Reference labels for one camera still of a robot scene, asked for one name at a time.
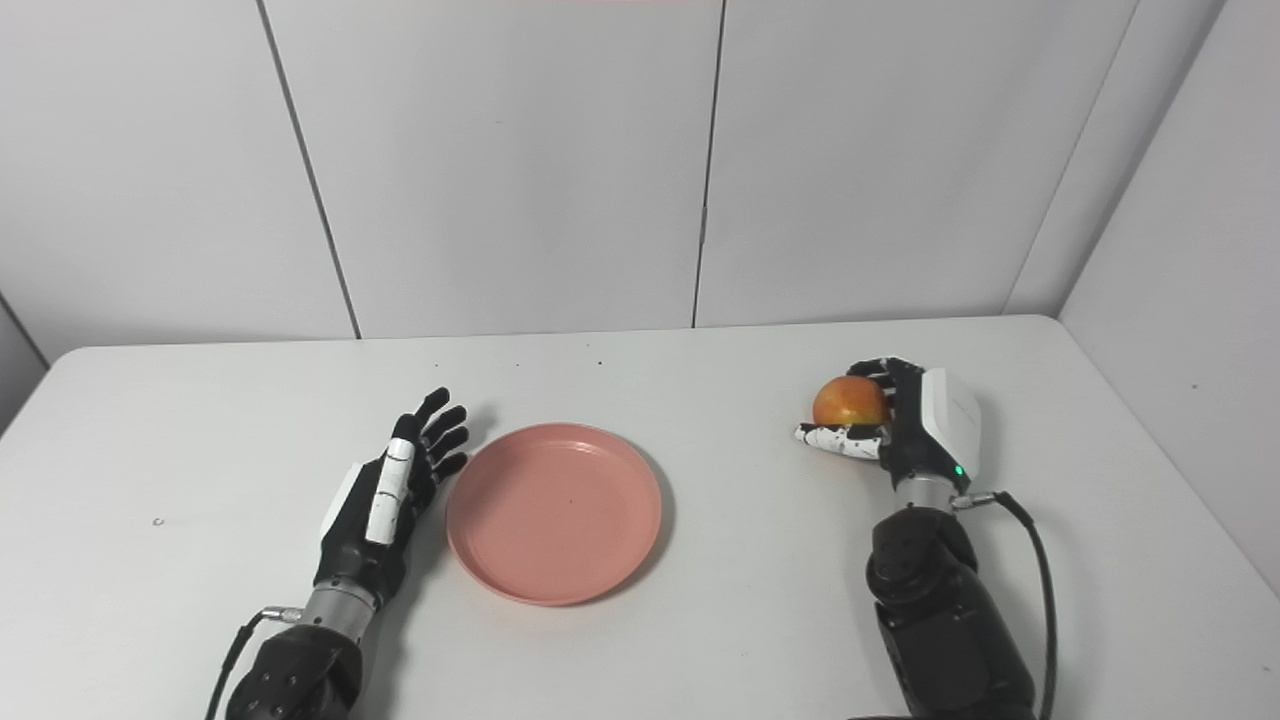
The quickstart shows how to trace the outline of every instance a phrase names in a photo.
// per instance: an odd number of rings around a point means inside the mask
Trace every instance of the robotic hand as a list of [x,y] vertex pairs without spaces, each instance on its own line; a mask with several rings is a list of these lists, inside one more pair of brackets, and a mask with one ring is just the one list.
[[1007,493],[965,495],[978,474],[982,413],[945,369],[900,357],[854,364],[891,409],[888,425],[801,424],[796,438],[849,457],[879,460],[896,511],[876,525],[867,584],[899,684],[915,717],[1033,720],[1036,685],[1000,611],[978,578],[978,560],[956,510],[1000,502],[1032,533],[1041,560],[1048,665],[1041,717],[1052,707],[1056,632],[1047,560],[1030,516]]
[[365,629],[404,582],[404,548],[436,487],[467,461],[453,452],[468,437],[466,409],[431,420],[448,402],[443,387],[428,395],[396,423],[381,456],[352,466],[321,530],[311,598],[291,618],[301,621],[262,643],[227,703],[229,720],[346,720],[360,694]]

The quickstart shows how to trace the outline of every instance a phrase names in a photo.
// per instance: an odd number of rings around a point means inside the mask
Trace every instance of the pink plate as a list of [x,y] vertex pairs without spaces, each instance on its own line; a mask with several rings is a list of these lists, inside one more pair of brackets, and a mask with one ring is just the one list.
[[445,524],[462,566],[489,589],[573,605],[626,580],[660,521],[658,480],[640,454],[604,430],[556,423],[481,450],[449,496]]

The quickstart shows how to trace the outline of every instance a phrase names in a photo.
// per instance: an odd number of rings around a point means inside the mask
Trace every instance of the plate rim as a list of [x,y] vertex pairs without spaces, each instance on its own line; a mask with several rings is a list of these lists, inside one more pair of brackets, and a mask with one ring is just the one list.
[[[621,574],[621,577],[617,580],[611,580],[607,587],[604,587],[603,589],[599,589],[599,591],[591,591],[589,593],[580,593],[580,594],[575,594],[575,596],[564,596],[564,597],[556,597],[556,598],[543,600],[543,598],[534,598],[534,597],[527,597],[527,596],[517,594],[515,592],[509,592],[509,591],[507,591],[507,589],[504,589],[502,587],[498,587],[498,585],[488,582],[485,578],[483,578],[476,571],[476,569],[474,569],[463,559],[462,552],[458,551],[458,542],[460,541],[454,537],[454,524],[452,521],[452,518],[454,516],[454,512],[453,512],[453,500],[454,500],[454,497],[457,495],[458,487],[465,480],[467,470],[472,466],[472,462],[475,462],[476,459],[479,459],[490,447],[493,447],[493,446],[498,445],[499,442],[502,442],[504,439],[508,439],[508,438],[511,438],[513,436],[518,436],[518,434],[522,434],[522,433],[526,433],[526,432],[531,432],[531,430],[547,430],[547,429],[554,429],[554,428],[572,428],[572,429],[576,429],[576,430],[588,430],[589,433],[600,434],[600,436],[603,436],[605,438],[611,438],[613,441],[617,441],[621,445],[621,450],[625,454],[630,454],[635,460],[637,460],[640,462],[640,466],[644,468],[644,478],[645,478],[645,483],[644,484],[646,487],[650,487],[653,489],[653,497],[655,500],[655,502],[654,502],[655,512],[654,512],[653,528],[649,532],[649,537],[645,538],[645,543],[644,543],[645,551],[641,552],[641,553],[637,553],[637,559],[635,560],[635,562],[628,562],[627,564],[626,573]],[[480,583],[480,585],[484,587],[485,589],[488,589],[488,591],[490,591],[490,592],[493,592],[493,593],[495,593],[498,596],[506,597],[507,600],[513,600],[516,602],[522,602],[525,605],[536,605],[536,606],[543,606],[543,607],[564,607],[564,606],[571,606],[571,605],[580,605],[580,603],[584,603],[584,602],[588,602],[588,601],[591,601],[591,600],[596,600],[596,598],[608,596],[613,591],[616,591],[620,587],[622,587],[622,584],[626,583],[632,575],[635,575],[636,570],[639,570],[640,566],[644,565],[645,560],[649,559],[649,556],[653,553],[653,548],[658,543],[658,537],[662,534],[662,521],[663,521],[664,515],[666,515],[666,502],[663,501],[662,486],[658,482],[658,474],[657,474],[657,471],[654,471],[653,465],[649,464],[649,461],[645,459],[645,456],[634,445],[631,445],[631,442],[628,442],[626,438],[618,436],[617,433],[611,433],[609,430],[605,430],[603,428],[598,428],[595,425],[588,425],[585,423],[559,423],[559,421],[536,423],[536,424],[532,424],[532,425],[525,425],[522,428],[516,428],[515,430],[511,430],[508,433],[504,433],[504,434],[502,434],[502,436],[492,439],[490,442],[485,443],[484,447],[481,447],[479,451],[476,451],[475,456],[471,460],[467,461],[467,465],[462,469],[462,473],[458,474],[457,480],[454,480],[453,487],[449,488],[449,497],[445,501],[445,507],[444,507],[444,534],[445,534],[445,538],[447,538],[447,541],[449,543],[449,550],[452,551],[453,557],[458,561],[458,565],[461,565],[462,569],[466,570],[466,573],[475,582]]]

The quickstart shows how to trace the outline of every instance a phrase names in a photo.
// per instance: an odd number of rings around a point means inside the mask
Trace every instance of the white table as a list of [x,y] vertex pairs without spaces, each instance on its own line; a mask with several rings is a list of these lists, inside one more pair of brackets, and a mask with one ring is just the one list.
[[[888,480],[791,438],[823,382],[882,354],[984,405],[977,487],[1012,491],[1053,562],[1056,717],[1276,716],[1280,601],[1043,318],[73,352],[0,441],[0,715],[200,717],[236,628],[305,601],[349,462],[442,383],[479,442],[549,420],[630,439],[669,525],[623,592],[541,609],[472,582],[436,503],[366,650],[364,717],[901,711],[863,584]],[[997,507],[964,523],[1038,684],[1027,537]]]

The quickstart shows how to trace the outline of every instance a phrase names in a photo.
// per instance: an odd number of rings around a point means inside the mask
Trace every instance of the orange fruit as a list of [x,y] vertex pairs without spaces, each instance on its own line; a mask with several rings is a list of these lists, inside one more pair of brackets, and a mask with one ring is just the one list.
[[888,401],[876,380],[841,375],[822,386],[813,398],[813,421],[819,425],[881,425],[888,421]]

